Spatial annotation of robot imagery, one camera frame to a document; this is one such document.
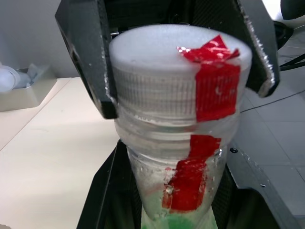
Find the clear plastic bottle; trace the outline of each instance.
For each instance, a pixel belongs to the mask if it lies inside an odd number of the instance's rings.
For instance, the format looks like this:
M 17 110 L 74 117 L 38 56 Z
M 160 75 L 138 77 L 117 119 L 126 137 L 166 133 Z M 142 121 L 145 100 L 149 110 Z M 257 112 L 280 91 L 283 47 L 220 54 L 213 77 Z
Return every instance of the clear plastic bottle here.
M 230 50 L 240 52 L 238 58 L 230 60 L 241 69 L 236 111 L 217 120 L 198 122 L 195 76 L 201 66 L 182 57 L 177 47 L 200 48 L 218 35 Z M 201 229 L 210 219 L 207 213 L 224 170 L 226 146 L 238 127 L 239 107 L 251 68 L 250 49 L 217 31 L 155 25 L 116 37 L 110 55 L 118 91 L 116 130 L 127 145 L 142 199 L 146 219 L 142 228 Z M 191 142 L 205 141 L 201 136 L 218 142 L 212 155 L 204 161 L 196 159 L 201 161 L 198 166 L 190 158 L 194 151 Z M 200 142 L 196 155 L 207 148 L 208 142 Z M 198 174 L 202 180 L 194 193 L 197 205 L 192 208 L 190 187 L 198 182 L 194 178 Z M 178 198 L 174 194 L 182 192 L 182 185 L 185 198 Z

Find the black machine part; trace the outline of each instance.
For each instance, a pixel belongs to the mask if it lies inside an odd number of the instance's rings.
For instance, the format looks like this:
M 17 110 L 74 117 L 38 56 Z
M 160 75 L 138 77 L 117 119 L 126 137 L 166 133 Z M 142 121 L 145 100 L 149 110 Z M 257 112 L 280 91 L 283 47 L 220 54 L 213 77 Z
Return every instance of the black machine part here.
M 56 19 L 87 91 L 104 118 L 117 118 L 108 46 L 111 32 L 182 23 L 228 33 L 248 44 L 247 87 L 261 97 L 279 84 L 275 28 L 261 0 L 62 0 Z
M 264 172 L 236 148 L 212 209 L 218 229 L 301 229 Z M 141 212 L 126 145 L 119 141 L 94 176 L 77 229 L 140 229 Z

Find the table surface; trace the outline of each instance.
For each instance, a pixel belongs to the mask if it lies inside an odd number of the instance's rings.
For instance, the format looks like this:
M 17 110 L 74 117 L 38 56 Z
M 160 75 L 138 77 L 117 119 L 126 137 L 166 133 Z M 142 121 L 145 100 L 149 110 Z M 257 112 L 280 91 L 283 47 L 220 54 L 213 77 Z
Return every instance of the table surface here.
M 39 107 L 0 113 L 0 225 L 75 229 L 118 140 L 80 78 L 58 80 Z

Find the white wall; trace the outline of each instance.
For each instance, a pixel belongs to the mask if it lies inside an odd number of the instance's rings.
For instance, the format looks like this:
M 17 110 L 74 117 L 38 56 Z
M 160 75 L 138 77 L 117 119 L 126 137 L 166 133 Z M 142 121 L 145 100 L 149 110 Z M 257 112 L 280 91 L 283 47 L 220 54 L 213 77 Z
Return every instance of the white wall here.
M 55 20 L 59 3 L 60 0 L 0 0 L 0 34 L 20 68 L 30 63 L 51 64 L 58 77 L 78 76 Z

